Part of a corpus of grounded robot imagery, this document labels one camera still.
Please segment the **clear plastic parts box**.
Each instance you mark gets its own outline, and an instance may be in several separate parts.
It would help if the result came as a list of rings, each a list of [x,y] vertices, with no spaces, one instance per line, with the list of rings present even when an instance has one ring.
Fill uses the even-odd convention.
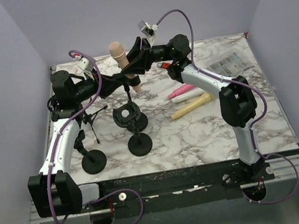
[[[228,51],[208,64],[208,70],[224,77],[237,77],[251,67],[251,62],[239,51]]]

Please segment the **tall black round-base stand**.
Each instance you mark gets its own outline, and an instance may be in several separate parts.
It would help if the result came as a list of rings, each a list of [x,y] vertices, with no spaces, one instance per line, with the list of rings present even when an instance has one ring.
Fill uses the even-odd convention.
[[[139,77],[136,76],[135,79],[128,79],[125,75],[123,74],[113,74],[112,76],[106,76],[106,78],[113,78],[115,80],[118,80],[118,81],[121,81],[123,83],[122,87],[124,88],[124,91],[126,92],[126,95],[127,95],[127,102],[130,100],[133,102],[132,98],[131,98],[131,91],[130,91],[130,86],[131,84],[137,84],[137,83],[140,83],[140,80],[139,80]],[[147,121],[148,118],[147,116],[142,113],[142,118],[144,118],[144,121]]]

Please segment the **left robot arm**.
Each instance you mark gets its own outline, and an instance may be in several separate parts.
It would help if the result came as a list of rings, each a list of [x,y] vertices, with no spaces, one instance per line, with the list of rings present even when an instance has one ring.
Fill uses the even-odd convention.
[[[82,154],[89,172],[106,165],[102,151],[89,151],[83,146],[86,107],[82,104],[89,101],[91,106],[98,97],[108,96],[105,88],[110,79],[94,64],[84,69],[83,75],[60,70],[50,80],[53,95],[46,105],[53,124],[52,140],[39,173],[29,177],[27,186],[39,216],[52,217],[56,224],[63,224],[60,216],[79,213],[88,204],[99,210],[108,201],[99,184],[79,185],[70,170],[74,150]]]

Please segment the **white grey-headed microphone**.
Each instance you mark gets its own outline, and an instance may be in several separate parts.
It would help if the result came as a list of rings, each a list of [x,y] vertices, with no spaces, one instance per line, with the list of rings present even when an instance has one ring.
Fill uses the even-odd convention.
[[[172,98],[171,101],[172,101],[172,103],[180,103],[180,102],[195,98],[197,96],[201,96],[203,93],[205,93],[205,90],[196,88],[195,90],[186,92],[182,95],[179,95],[179,96],[176,96],[175,98]]]

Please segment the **red handled adjustable wrench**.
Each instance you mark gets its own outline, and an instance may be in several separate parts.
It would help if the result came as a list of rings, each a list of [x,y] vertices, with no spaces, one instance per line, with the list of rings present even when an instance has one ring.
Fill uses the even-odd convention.
[[[159,62],[156,64],[158,68],[167,69],[171,63],[168,62]]]

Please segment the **black shock-mount round-base stand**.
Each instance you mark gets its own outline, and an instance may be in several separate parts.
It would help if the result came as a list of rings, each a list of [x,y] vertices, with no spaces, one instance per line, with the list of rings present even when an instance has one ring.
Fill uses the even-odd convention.
[[[148,120],[144,121],[143,114],[137,104],[128,101],[126,104],[115,108],[112,112],[113,120],[120,128],[126,128],[132,132],[128,141],[128,149],[135,156],[142,157],[152,150],[151,138],[140,131],[148,125]]]

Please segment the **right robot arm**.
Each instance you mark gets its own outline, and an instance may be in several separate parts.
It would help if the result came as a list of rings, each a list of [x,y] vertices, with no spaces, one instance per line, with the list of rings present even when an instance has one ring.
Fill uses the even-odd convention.
[[[241,178],[251,183],[260,176],[261,170],[256,164],[260,156],[249,129],[256,115],[257,102],[248,88],[246,78],[239,76],[234,79],[206,70],[200,72],[188,59],[191,48],[187,36],[182,34],[175,35],[167,44],[158,46],[152,46],[147,39],[137,37],[128,53],[116,41],[110,44],[109,51],[125,75],[143,75],[153,63],[171,61],[167,71],[173,80],[201,88],[218,97],[222,118],[233,128],[240,161],[246,164],[240,168]]]

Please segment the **peach microphone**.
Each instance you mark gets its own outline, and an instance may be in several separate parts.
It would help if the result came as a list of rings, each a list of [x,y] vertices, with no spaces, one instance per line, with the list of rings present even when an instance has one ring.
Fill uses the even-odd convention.
[[[112,42],[109,45],[109,51],[112,58],[117,62],[117,64],[122,70],[129,64],[129,61],[126,57],[125,49],[121,43],[117,41]],[[126,77],[128,79],[135,79],[136,75],[126,74]],[[131,86],[136,93],[140,93],[142,91],[140,83],[132,84]]]

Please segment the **beige microphone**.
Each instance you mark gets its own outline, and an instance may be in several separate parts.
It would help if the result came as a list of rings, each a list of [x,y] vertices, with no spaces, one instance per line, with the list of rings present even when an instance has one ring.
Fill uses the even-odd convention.
[[[211,100],[212,100],[212,98],[211,98],[210,94],[203,93],[203,95],[201,95],[196,100],[193,100],[193,102],[190,102],[183,108],[181,108],[181,109],[177,110],[176,112],[174,112],[173,114],[171,114],[171,119],[176,120],[176,119],[184,116],[185,114],[188,114],[189,112],[193,111],[197,107],[200,107],[201,105],[203,105],[207,102],[210,102]]]

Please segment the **pink microphone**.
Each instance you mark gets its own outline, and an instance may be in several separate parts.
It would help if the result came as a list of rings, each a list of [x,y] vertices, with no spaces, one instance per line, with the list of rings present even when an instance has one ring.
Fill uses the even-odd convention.
[[[192,90],[192,89],[194,89],[194,88],[195,88],[195,86],[193,86],[193,85],[190,85],[190,84],[184,84],[184,85],[182,85],[181,87],[175,89],[172,93],[170,93],[170,94],[168,95],[168,98],[169,98],[169,99],[173,99],[173,98],[175,98],[176,96],[179,96],[179,95],[182,95],[182,94],[184,94],[184,93],[186,93],[186,92],[189,92],[190,90]]]

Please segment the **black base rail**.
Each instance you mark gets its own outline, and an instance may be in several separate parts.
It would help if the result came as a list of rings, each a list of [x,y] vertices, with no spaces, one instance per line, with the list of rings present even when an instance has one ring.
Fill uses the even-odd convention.
[[[248,166],[226,160],[178,170],[156,172],[94,183],[97,196],[83,200],[78,185],[52,192],[57,215],[89,213],[97,223],[185,208],[242,197],[242,186],[256,186],[274,179],[263,159]]]

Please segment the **black clip round-base stand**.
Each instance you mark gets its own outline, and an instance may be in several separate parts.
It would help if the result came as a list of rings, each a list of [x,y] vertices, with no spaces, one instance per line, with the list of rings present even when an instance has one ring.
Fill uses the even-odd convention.
[[[83,140],[85,139],[85,132],[80,130],[75,142],[74,149],[78,151],[82,156],[82,167],[83,170],[91,175],[96,175],[104,170],[107,158],[104,152],[100,150],[87,151],[83,145]]]

